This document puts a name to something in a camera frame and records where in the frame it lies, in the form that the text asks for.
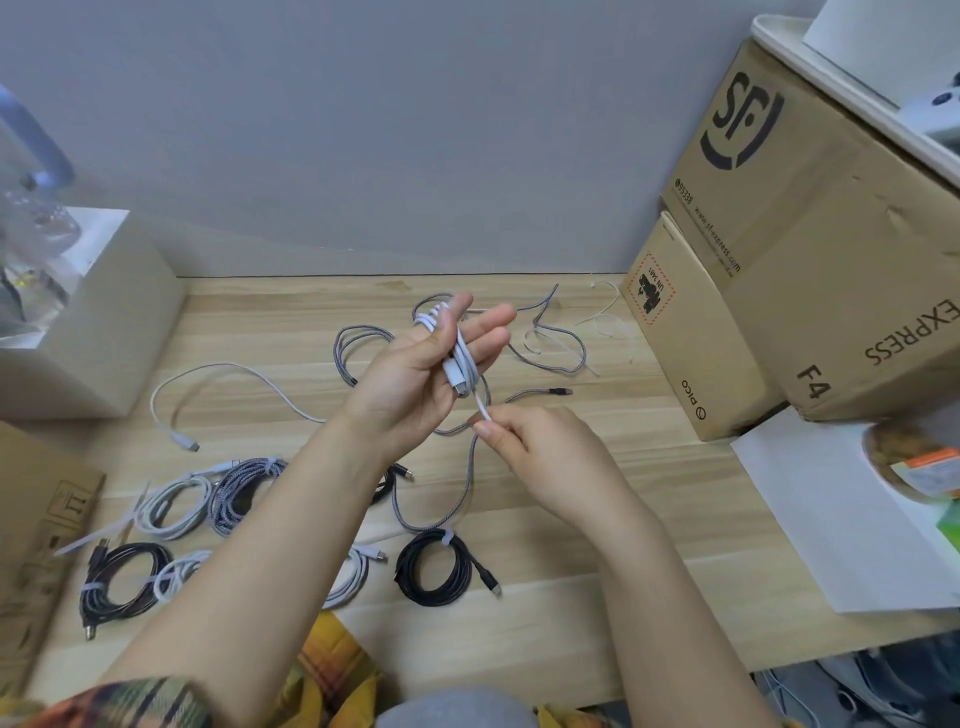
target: hand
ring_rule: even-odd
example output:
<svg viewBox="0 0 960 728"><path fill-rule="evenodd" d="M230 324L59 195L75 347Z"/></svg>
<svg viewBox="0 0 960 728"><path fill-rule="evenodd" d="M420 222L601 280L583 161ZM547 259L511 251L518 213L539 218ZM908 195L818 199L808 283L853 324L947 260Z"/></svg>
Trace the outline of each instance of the hand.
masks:
<svg viewBox="0 0 960 728"><path fill-rule="evenodd" d="M350 392L339 417L348 419L357 436L377 446L387 464L422 443L450 414L457 394L441 362L457 340L457 324L473 297L460 293L440 309L437 328L404 331L371 362ZM516 318L507 303L460 323L460 332L481 374L510 342L506 326Z"/></svg>
<svg viewBox="0 0 960 728"><path fill-rule="evenodd" d="M476 420L473 430L540 505L570 525L587 530L607 520L623 496L636 499L607 447L566 407L498 404L487 411L492 421Z"/></svg>

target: sf logo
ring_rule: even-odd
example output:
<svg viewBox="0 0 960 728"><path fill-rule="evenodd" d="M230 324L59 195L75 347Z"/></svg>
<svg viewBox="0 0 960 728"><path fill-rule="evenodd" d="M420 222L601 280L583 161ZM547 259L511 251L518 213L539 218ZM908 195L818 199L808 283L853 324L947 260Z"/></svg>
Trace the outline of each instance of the sf logo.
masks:
<svg viewBox="0 0 960 728"><path fill-rule="evenodd" d="M738 96L743 100L739 109L736 103ZM718 110L713 114L713 126L720 130L713 133L714 138L722 135L726 142L730 142L738 129L743 128L746 131L738 134L733 143L718 142L721 148L732 148L732 153L725 155L710 141L711 129L707 128L704 135L700 137L700 148L704 152L704 157L717 169L739 167L752 157L766 140L770 130L777 123L777 117L780 116L782 109L783 97L779 93L774 95L771 102L770 94L766 89L758 85L750 88L750 77L743 71L738 71L727 87L726 110L723 113ZM764 111L766 116L760 123L758 117Z"/></svg>

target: wooden table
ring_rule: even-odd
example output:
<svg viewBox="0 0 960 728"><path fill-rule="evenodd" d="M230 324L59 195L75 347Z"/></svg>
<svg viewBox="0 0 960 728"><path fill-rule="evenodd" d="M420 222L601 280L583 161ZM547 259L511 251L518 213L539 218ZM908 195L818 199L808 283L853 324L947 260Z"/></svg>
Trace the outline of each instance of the wooden table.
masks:
<svg viewBox="0 0 960 728"><path fill-rule="evenodd" d="M208 361L235 361L271 377L305 411L331 414L348 389L332 364L340 327L409 326L410 308L437 291L468 289L480 305L532 303L554 282L560 291L544 322L574 327L607 304L603 277L443 276L404 278L200 279L140 404L125 420L30 426L78 449L108 473L95 519L119 518L144 483L230 458L292 456L316 425L300 419L262 382L230 369L205 370L164 390L158 406L201 443L197 453L173 445L151 421L153 388L166 377ZM614 282L619 276L608 276ZM710 606L750 669L779 666L956 627L953 613L872 616L834 614L726 443L703 444L663 377L622 301L612 313L627 325L606 338L590 323L575 326L597 375L551 374L508 352L489 373L494 400L527 387L568 384L564 398L610 447L634 487L660 514ZM530 314L513 326L519 342ZM356 374L379 349L363 345L349 364ZM543 360L571 364L549 342ZM543 403L560 403L540 398ZM450 422L471 412L458 404ZM403 459L417 475L401 481L404 514L430 522L450 507L464 479L469 437L431 436ZM389 503L372 507L361 536L396 534ZM363 591L338 614L407 695L452 685L496 686L530 703L588 705L621 694L593 556L577 533L543 512L488 449L477 449L469 510L457 532L503 585L493 597L473 580L456 604L425 609L407 601L391 566L373 564ZM391 562L406 537L385 541ZM172 543L177 555L214 547L202 527ZM425 567L432 586L451 563L438 550ZM90 686L153 612L102 627L85 643L77 615L78 564L55 617L30 694L55 700Z"/></svg>

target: wall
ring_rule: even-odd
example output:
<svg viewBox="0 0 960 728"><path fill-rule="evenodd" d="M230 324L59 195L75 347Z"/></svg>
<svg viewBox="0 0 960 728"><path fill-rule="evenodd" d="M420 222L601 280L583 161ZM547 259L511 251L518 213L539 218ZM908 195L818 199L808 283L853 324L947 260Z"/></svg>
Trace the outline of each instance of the wall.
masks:
<svg viewBox="0 0 960 728"><path fill-rule="evenodd" d="M822 0L36 0L0 83L181 274L620 271L760 12Z"/></svg>

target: red dashed border label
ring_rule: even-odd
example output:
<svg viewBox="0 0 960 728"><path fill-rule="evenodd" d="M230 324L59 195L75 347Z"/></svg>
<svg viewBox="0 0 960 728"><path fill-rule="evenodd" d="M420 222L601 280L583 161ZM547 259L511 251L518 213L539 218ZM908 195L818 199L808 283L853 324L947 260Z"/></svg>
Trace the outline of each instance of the red dashed border label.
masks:
<svg viewBox="0 0 960 728"><path fill-rule="evenodd" d="M634 293L634 290L639 285L640 276L643 275L643 272L646 271L648 267L647 258L650 258L653 263L653 267L657 269L657 276L663 283L663 286L670 291L670 294L663 298L663 300L657 305L656 313L653 315L653 318L649 318L647 316L646 312L643 310L643 302L640 301L636 297L636 293ZM660 264L657 263L657 259L653 257L653 254L648 253L640 260L640 264L636 268L636 273L631 277L630 285L627 287L627 293L629 294L630 298L634 300L634 303L636 303L636 310L639 312L640 316L643 317L643 320L646 322L647 326L652 326L657 320L657 317L660 316L663 310L666 308L666 305L670 303L670 300L677 295L677 289L673 287L673 283L671 283L667 276L663 273L663 269L660 267Z"/></svg>

